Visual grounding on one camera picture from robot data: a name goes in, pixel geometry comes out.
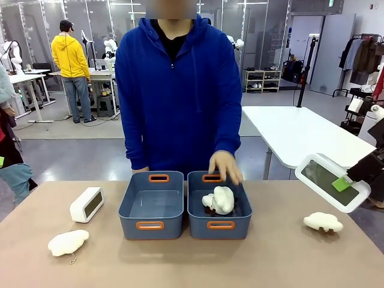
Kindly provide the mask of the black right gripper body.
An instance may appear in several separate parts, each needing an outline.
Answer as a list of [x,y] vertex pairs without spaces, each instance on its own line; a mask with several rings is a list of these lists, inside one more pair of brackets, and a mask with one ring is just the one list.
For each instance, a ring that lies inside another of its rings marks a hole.
[[383,148],[360,159],[347,170],[347,175],[355,182],[366,182],[371,188],[383,188]]

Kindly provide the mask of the person's left hand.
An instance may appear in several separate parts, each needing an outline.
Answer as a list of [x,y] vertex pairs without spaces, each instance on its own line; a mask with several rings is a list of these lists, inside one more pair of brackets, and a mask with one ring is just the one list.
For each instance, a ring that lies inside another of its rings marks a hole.
[[216,169],[224,181],[228,176],[235,185],[243,181],[243,175],[236,164],[235,157],[228,151],[220,150],[213,153],[209,161],[208,173],[212,174]]

